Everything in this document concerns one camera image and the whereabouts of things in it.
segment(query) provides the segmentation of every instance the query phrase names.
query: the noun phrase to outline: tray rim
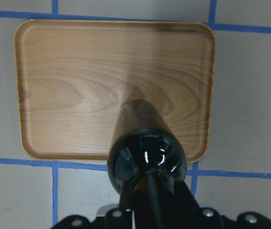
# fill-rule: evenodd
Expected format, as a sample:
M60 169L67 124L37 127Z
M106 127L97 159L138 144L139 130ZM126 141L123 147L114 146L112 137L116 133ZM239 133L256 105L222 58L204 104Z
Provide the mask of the tray rim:
M29 27L31 26L32 23L38 22L39 25L48 25L49 23L79 23L79 24L112 24L116 25L118 28L122 28L122 25L124 24L131 24L131 25L145 25L146 29L151 29L153 26L164 26L165 28L171 28L171 26L179 26L181 30L191 30L192 28L198 29L200 28L201 30L207 32L209 36L211 37L211 45L212 45L212 52L213 52L213 58L211 59L211 80L212 80L212 85L210 87L210 100L209 100L209 111L208 111L208 128L207 128L207 139L206 139L206 148L205 150L197 157L195 157L192 160L189 160L187 158L188 163L194 163L199 161L204 155L208 152L209 149L209 141L210 141L210 123L211 123L211 108L212 108L212 97L213 97L213 91L214 91L214 76L215 76L215 63L216 63L216 50L217 50L217 40L216 36L213 32L213 30L207 26L204 23L201 22L183 22L183 21L129 21L129 20L118 20L118 21L107 21L107 20L56 20L56 19L51 19L51 20L45 20L45 19L30 19L22 22L15 30L14 36L13 36L13 46L14 46L14 60L15 60L15 79L16 79L16 87L17 87L17 99L18 99L18 116L19 116L19 133L20 133L20 140L21 140L21 146L25 153L29 155L30 157L34 159L38 159L41 161L107 161L108 156L102 156L102 155L97 155L97 154L79 154L79 153L69 153L69 155L54 155L54 158L52 158L51 153L37 153L36 150L32 148L30 145L31 139L29 135L24 136L22 134L22 130L24 130L24 125L21 124L21 109L20 109L20 93L19 93L19 74L22 72L18 68L18 63L17 63L17 50L20 50L17 48L17 40L19 36L21 37L22 35L25 35L29 30L32 28L36 28L37 26L34 27Z

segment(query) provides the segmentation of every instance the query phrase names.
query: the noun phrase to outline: tile floor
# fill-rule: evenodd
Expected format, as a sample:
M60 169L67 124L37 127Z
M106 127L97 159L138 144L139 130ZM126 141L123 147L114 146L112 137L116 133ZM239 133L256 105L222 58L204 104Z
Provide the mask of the tile floor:
M115 18L199 21L215 31L210 148L186 182L199 203L232 219L247 210L271 218L271 1L0 0L0 229L50 228L70 214L92 220L118 201L104 162L37 162L24 153L12 42L26 19Z

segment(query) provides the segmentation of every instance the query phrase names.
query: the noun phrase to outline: blue tape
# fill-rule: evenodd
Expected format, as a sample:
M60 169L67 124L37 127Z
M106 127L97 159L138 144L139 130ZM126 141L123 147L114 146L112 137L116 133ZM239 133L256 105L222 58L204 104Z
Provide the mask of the blue tape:
M53 226L58 223L58 164L52 163L52 177L53 177L53 206L52 206L52 223Z
M248 172L233 172L220 170L198 170L199 176L212 177L245 177L245 178L264 178L271 179L271 173L248 173Z
M198 182L198 162L193 163L193 169L192 169L192 180L191 180L191 193L193 197L196 195L197 191L197 182Z
M271 27L250 26L250 25L227 25L217 23L206 23L215 31L234 31L234 32L255 32L255 33L271 33Z
M57 163L57 166L59 168L75 168L75 169L107 171L107 166L104 166L104 165L91 165L91 164L80 164L80 163L59 162L59 161L35 161L35 160L0 158L0 164L19 165L19 166L52 167L55 162Z
M54 4L52 4L52 13L34 13L34 12L19 12L19 11L0 10L0 18L97 20L97 21L158 21L158 20L144 20L144 19L126 19L126 18L58 14L58 3L56 3L56 2Z
M208 22L209 23L215 22L216 8L217 8L217 0L211 0L210 1L210 9L208 12Z
M0 158L0 164L5 165L19 165L19 166L35 166L35 167L52 167L56 163L58 168L72 168L72 169L88 169L97 171L107 171L106 165L91 165L80 164L73 162L60 161L35 161L22 159L8 159ZM213 177L257 177L264 179L271 179L271 173L251 173L251 172L233 172L222 170L199 170L198 162L193 164L193 169L187 171L188 176L213 176Z
M19 165L19 166L52 167L52 161L35 161L35 160L8 159L8 158L0 158L0 164Z
M58 14L58 0L52 0L52 14Z
M107 166L105 165L80 164L80 163L72 163L72 162L58 162L58 167L107 171Z

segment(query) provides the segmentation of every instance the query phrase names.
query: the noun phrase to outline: screw head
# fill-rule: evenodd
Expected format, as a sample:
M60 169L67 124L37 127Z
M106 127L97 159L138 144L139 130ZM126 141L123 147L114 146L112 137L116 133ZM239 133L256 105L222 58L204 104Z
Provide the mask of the screw head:
M214 212L211 209L209 209L209 208L205 208L202 211L202 214L205 215L206 217L213 217Z
M121 217L122 216L122 212L120 210L116 210L114 212L112 212L112 216L113 217Z
M72 221L71 226L72 227L79 227L82 224L83 224L83 222L80 219L75 219Z
M257 223L257 219L255 218L254 215L248 214L245 216L245 220L249 223Z

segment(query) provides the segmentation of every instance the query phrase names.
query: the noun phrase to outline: wood grain pattern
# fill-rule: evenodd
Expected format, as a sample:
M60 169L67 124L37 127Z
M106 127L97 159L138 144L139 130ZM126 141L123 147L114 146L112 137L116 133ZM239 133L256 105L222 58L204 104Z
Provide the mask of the wood grain pattern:
M141 134L145 135L150 134L147 129L173 134L152 103L141 99L131 100L122 105L117 116L111 151L122 139L133 135L139 129L142 129Z
M205 25L33 20L14 42L30 156L106 160L120 107L132 99L156 107L188 161L205 154L215 56Z

